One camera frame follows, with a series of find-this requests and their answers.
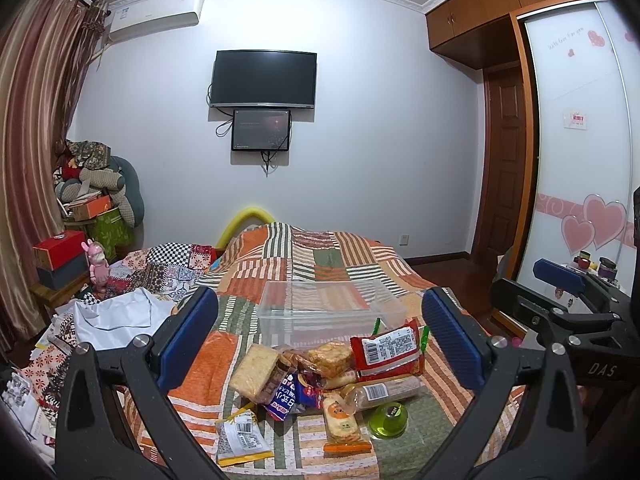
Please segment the striped brown curtain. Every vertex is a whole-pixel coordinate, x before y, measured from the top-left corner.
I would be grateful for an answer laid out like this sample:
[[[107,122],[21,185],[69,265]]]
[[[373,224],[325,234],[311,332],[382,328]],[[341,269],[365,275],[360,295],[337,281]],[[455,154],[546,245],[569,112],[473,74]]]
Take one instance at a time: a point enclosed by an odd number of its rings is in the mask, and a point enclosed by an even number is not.
[[[26,0],[1,34],[1,350],[43,318],[29,287],[35,244],[62,229],[53,191],[66,136],[104,32],[106,4]]]

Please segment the pile of pillows and clothes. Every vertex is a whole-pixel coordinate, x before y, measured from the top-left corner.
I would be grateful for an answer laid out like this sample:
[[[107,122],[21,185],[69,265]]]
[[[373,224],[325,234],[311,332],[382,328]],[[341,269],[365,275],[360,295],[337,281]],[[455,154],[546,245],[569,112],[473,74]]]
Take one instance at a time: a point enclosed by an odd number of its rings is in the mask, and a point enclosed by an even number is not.
[[[142,223],[144,203],[137,171],[106,144],[66,141],[53,175],[58,179],[56,199],[66,208],[107,196],[126,226],[133,229]]]

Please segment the yellow white snack packet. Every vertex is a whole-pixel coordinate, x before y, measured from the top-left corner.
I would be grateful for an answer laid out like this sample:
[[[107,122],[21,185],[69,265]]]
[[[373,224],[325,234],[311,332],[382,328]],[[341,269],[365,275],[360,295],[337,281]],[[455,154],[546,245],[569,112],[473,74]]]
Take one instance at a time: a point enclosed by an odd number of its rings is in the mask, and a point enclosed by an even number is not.
[[[260,432],[252,410],[239,410],[216,422],[218,448],[216,462],[221,467],[273,458],[273,450]]]

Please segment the wooden wardrobe cabinet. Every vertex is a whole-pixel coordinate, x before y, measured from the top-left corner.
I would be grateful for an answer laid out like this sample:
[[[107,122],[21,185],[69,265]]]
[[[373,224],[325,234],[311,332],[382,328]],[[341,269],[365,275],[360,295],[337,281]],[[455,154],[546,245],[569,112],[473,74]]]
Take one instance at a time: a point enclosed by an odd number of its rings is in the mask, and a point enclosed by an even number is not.
[[[426,14],[430,49],[472,70],[518,62],[512,16],[553,1],[575,0],[446,0]]]

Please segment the red snack bag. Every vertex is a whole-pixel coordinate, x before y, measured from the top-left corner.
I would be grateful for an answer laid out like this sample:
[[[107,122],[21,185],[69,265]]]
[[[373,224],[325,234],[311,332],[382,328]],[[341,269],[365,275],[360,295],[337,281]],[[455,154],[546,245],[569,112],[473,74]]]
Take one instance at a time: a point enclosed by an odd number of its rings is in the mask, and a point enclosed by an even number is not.
[[[414,318],[385,334],[352,337],[350,348],[360,382],[420,375],[423,370],[420,330]]]

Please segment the blue chip snack bag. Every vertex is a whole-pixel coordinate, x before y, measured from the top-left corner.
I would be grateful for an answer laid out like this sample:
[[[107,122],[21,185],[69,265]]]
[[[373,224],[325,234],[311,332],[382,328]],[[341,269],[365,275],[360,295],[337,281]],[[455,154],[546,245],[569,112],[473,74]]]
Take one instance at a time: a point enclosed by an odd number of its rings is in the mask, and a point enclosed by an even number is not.
[[[318,411],[320,408],[320,376],[308,370],[286,375],[272,399],[264,405],[267,414],[278,422],[284,422],[291,415]]]

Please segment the green jelly cup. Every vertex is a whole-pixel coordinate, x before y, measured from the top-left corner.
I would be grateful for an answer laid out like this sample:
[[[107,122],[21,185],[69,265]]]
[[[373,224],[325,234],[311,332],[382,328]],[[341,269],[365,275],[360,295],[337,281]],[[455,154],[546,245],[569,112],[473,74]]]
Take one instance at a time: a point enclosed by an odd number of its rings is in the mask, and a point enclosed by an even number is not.
[[[379,439],[401,436],[408,424],[408,412],[404,404],[388,402],[378,406],[368,420],[370,434]]]

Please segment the large wall television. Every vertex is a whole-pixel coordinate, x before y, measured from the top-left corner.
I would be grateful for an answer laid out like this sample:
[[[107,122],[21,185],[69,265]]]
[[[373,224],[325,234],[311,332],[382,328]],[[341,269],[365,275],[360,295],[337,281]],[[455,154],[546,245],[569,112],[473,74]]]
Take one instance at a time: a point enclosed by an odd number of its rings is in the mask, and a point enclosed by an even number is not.
[[[317,61],[312,52],[218,50],[209,105],[314,108]]]

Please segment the red gift box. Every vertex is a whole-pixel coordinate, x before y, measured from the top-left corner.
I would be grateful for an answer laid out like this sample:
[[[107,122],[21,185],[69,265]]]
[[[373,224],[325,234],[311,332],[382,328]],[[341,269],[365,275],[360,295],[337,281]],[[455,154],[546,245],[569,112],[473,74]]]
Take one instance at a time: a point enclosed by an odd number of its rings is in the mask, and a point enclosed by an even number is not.
[[[69,230],[43,240],[34,246],[36,267],[54,271],[81,255],[86,241],[82,231]]]

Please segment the yellow foam noodle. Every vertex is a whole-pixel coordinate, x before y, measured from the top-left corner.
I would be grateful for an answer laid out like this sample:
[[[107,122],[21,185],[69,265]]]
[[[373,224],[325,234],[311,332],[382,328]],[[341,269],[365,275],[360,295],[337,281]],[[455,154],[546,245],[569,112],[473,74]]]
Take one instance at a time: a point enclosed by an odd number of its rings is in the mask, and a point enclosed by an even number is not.
[[[215,247],[225,250],[237,232],[250,221],[257,221],[260,224],[274,222],[273,216],[265,209],[257,206],[248,206],[241,209],[227,224],[216,241]]]

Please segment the small wall monitor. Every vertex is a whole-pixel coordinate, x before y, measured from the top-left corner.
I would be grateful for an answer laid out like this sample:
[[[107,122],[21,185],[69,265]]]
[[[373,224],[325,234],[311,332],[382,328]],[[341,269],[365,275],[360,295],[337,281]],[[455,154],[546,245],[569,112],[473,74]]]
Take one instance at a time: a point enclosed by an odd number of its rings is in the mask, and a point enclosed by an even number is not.
[[[283,108],[239,108],[233,113],[234,152],[282,152],[290,147],[291,113]]]

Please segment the puffed rice cake pack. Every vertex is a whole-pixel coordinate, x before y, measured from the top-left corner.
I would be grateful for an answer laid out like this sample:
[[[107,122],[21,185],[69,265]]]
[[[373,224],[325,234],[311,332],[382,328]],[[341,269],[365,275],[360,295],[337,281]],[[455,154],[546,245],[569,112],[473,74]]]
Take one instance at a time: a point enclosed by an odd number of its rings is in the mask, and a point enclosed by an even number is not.
[[[323,378],[335,378],[352,368],[352,348],[341,341],[329,341],[304,352],[310,367]]]

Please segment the white plastic bag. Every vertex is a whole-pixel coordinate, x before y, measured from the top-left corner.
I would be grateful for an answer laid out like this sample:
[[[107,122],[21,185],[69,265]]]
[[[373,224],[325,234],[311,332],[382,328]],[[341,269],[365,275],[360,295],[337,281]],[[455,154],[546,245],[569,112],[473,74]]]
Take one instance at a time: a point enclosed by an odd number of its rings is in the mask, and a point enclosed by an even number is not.
[[[174,307],[143,287],[91,306],[75,301],[77,342],[88,342],[96,351],[124,348],[135,336],[153,336]]]

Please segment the green gift box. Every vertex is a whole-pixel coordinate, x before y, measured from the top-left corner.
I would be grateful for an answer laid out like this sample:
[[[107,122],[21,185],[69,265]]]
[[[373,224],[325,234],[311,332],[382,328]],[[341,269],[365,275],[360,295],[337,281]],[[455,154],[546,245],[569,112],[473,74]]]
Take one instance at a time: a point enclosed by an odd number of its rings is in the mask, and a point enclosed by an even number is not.
[[[108,261],[113,262],[134,242],[134,229],[128,226],[119,209],[113,208],[93,218],[88,225],[88,237],[100,243]]]

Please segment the checkered patchwork quilt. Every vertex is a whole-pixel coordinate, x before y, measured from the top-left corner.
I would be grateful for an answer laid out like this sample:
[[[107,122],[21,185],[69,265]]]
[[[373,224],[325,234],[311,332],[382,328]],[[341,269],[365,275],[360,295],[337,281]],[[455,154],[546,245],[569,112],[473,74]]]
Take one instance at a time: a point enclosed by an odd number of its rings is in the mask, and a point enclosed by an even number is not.
[[[216,248],[198,244],[164,243],[130,252],[110,266],[104,298],[145,288],[179,302],[217,259]]]

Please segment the orange cartoon cracker pack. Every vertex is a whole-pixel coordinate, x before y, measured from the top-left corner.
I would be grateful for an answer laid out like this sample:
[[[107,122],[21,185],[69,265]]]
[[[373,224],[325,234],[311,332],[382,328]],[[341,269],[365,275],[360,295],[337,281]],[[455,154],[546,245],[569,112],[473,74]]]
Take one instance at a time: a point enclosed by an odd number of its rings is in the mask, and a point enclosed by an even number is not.
[[[326,394],[322,399],[322,412],[326,424],[326,455],[348,455],[369,453],[371,442],[361,433],[358,422],[348,414],[338,393]]]

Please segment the zip bag green seal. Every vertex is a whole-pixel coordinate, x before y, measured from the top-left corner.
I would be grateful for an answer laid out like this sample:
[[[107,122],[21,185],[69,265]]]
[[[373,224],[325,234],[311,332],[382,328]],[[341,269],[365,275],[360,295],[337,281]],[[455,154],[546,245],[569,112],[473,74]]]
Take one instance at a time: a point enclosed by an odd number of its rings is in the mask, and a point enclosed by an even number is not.
[[[363,339],[362,348],[369,365],[415,358],[426,350],[427,326],[420,327],[416,320],[405,322],[386,333]]]

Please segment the purple label wafer roll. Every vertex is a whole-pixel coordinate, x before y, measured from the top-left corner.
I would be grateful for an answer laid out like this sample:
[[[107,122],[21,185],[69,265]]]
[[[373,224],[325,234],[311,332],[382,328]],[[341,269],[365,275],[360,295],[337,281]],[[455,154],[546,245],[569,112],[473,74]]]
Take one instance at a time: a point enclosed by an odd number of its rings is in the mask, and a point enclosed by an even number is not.
[[[423,384],[418,376],[406,375],[349,385],[341,393],[341,408],[347,414],[356,414],[387,402],[412,398],[421,392]]]

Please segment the white air conditioner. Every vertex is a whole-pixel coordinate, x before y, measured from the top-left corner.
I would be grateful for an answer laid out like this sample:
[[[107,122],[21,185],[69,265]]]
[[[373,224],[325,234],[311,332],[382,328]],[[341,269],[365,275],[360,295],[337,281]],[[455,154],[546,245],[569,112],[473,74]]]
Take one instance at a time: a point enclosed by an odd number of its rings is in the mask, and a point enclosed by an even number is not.
[[[195,26],[204,0],[143,0],[113,12],[111,42],[122,42],[166,30]]]

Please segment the sponge cake block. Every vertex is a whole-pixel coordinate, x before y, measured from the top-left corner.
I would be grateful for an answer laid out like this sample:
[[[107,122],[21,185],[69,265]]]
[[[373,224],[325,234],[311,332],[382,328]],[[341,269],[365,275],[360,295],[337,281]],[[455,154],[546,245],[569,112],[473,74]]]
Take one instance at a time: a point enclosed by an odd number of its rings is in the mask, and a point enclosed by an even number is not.
[[[279,356],[277,350],[252,344],[235,367],[229,386],[254,403],[269,403],[277,388],[272,381],[272,374],[277,368]]]

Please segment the white sliding door with hearts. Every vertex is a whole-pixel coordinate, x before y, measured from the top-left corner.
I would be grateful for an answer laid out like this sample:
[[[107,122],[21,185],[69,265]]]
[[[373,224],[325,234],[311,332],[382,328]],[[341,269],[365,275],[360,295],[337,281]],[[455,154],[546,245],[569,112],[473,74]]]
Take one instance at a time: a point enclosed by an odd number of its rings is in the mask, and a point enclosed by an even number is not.
[[[536,197],[518,282],[573,311],[582,304],[535,278],[540,259],[608,258],[624,292],[634,281],[639,186],[639,43],[606,0],[526,15],[538,106]]]

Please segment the dark grey box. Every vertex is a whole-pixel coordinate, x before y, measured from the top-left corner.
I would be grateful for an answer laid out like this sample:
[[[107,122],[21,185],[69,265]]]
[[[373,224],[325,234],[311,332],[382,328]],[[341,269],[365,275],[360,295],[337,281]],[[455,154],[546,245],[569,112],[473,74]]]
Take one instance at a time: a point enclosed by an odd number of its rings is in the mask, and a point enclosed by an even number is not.
[[[39,283],[53,290],[62,289],[73,280],[76,280],[76,278],[85,276],[87,273],[87,259],[84,254],[78,255],[53,271],[37,269]]]

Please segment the brown wooden door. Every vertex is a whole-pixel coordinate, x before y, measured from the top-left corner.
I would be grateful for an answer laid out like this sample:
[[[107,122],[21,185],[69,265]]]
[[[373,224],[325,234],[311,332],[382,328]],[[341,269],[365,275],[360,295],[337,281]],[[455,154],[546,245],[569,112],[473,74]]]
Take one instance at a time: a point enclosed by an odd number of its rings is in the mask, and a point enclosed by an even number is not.
[[[472,260],[493,271],[514,243],[525,182],[526,121],[521,66],[485,70],[485,155]]]

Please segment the clear plastic storage bin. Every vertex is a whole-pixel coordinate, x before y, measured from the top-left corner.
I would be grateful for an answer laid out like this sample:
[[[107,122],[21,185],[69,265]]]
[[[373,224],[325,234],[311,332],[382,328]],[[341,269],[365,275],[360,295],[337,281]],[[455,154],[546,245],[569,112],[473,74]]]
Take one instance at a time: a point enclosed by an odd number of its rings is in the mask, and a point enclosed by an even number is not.
[[[347,344],[405,323],[407,308],[379,280],[269,282],[255,309],[262,343],[311,349],[329,341]]]

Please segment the pink plush toy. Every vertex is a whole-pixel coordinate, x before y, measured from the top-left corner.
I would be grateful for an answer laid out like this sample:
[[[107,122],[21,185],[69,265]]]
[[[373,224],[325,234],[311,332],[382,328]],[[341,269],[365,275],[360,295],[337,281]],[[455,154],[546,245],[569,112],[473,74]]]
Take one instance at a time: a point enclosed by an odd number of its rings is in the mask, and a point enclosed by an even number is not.
[[[81,247],[86,254],[90,280],[94,290],[98,294],[104,294],[110,277],[110,264],[106,258],[104,248],[91,238],[82,242]]]

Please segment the striped patchwork bedspread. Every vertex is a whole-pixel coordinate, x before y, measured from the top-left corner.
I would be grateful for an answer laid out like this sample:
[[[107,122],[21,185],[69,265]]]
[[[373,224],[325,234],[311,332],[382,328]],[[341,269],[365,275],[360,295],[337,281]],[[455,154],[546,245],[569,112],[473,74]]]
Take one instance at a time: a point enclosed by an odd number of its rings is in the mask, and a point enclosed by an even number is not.
[[[218,318],[183,384],[169,397],[195,439],[218,453],[217,424],[243,404],[230,379],[255,344],[297,351],[420,322],[428,283],[397,252],[342,231],[282,222],[236,236],[218,259],[206,247],[164,243],[122,260],[128,288],[184,304],[200,286],[216,292]],[[427,341],[420,390],[407,402],[408,426],[366,452],[328,453],[320,408],[295,405],[277,420],[256,408],[269,455],[232,465],[232,479],[411,479],[434,455],[472,400],[435,338]]]

